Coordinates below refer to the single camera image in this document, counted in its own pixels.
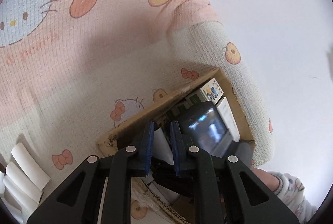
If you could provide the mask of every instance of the white cylindrical object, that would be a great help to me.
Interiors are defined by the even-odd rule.
[[[36,203],[40,202],[42,192],[33,182],[13,163],[9,162],[6,167],[6,174],[14,184],[16,184],[24,193],[32,198]]]
[[[32,198],[30,198],[21,189],[19,189],[19,187],[14,184],[14,182],[7,175],[4,177],[3,183],[5,184],[10,194],[13,195],[15,200],[28,210],[29,215],[31,215],[37,209],[38,203],[36,203]]]
[[[50,178],[32,158],[23,143],[20,142],[14,146],[12,155],[28,178],[39,190],[43,190]]]
[[[3,178],[5,174],[0,171],[0,197],[3,197],[5,194],[5,185],[3,184]]]
[[[8,211],[16,219],[19,224],[23,224],[22,212],[15,208],[13,205],[9,204],[4,198],[2,198],[4,205],[7,207]]]
[[[170,165],[174,164],[174,157],[162,128],[154,131],[153,156]]]

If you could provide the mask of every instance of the open cardboard box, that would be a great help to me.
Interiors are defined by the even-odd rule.
[[[131,143],[134,136],[137,133],[141,132],[142,129],[144,129],[147,120],[154,120],[161,117],[170,108],[172,108],[175,104],[181,101],[185,96],[190,94],[198,87],[201,87],[212,78],[215,78],[217,80],[222,90],[224,91],[224,96],[226,96],[228,99],[231,111],[234,115],[239,130],[240,141],[249,142],[252,149],[254,149],[255,143],[253,135],[251,133],[251,129],[247,123],[242,107],[239,104],[236,95],[234,94],[232,85],[227,79],[227,77],[224,75],[224,73],[219,68],[216,68],[201,75],[195,81],[192,81],[191,83],[188,83],[183,87],[179,88],[178,90],[161,98],[160,101],[137,113],[127,121],[120,124],[117,128],[106,133],[97,142],[100,150],[105,156],[108,156],[115,154],[115,144],[119,149],[126,147]],[[171,211],[176,211],[178,214],[180,214],[186,219],[186,222],[194,223],[194,205],[190,204],[189,201],[190,199],[186,197],[179,198],[176,203],[174,203],[173,208],[169,208],[168,213],[170,213]]]

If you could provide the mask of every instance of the white paper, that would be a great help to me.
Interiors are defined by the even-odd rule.
[[[229,129],[232,139],[238,142],[240,139],[239,131],[227,98],[222,98],[222,100],[216,105],[216,107],[225,126]]]
[[[153,157],[173,165],[174,157],[161,128],[154,132]]]
[[[28,178],[39,190],[43,190],[50,178],[32,158],[23,143],[20,142],[14,146],[12,155]]]
[[[9,204],[4,198],[1,198],[4,205],[7,207],[8,211],[16,219],[19,224],[23,224],[22,212],[15,208],[13,205]]]
[[[39,203],[42,192],[13,162],[7,165],[6,174],[24,193]]]
[[[6,188],[13,195],[15,200],[23,207],[25,207],[29,215],[31,215],[38,207],[38,203],[36,203],[32,198],[30,198],[27,194],[25,194],[19,187],[14,184],[14,182],[6,175],[3,179],[3,183]]]
[[[3,197],[5,195],[5,185],[3,184],[4,177],[5,174],[0,171],[0,197]]]

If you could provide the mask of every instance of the hello kitty face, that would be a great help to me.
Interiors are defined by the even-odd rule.
[[[131,116],[137,114],[144,109],[142,105],[143,99],[118,99],[114,104],[114,110],[111,111],[110,117],[114,121],[114,127],[119,126]]]
[[[0,47],[13,44],[34,31],[50,10],[52,0],[2,0]]]

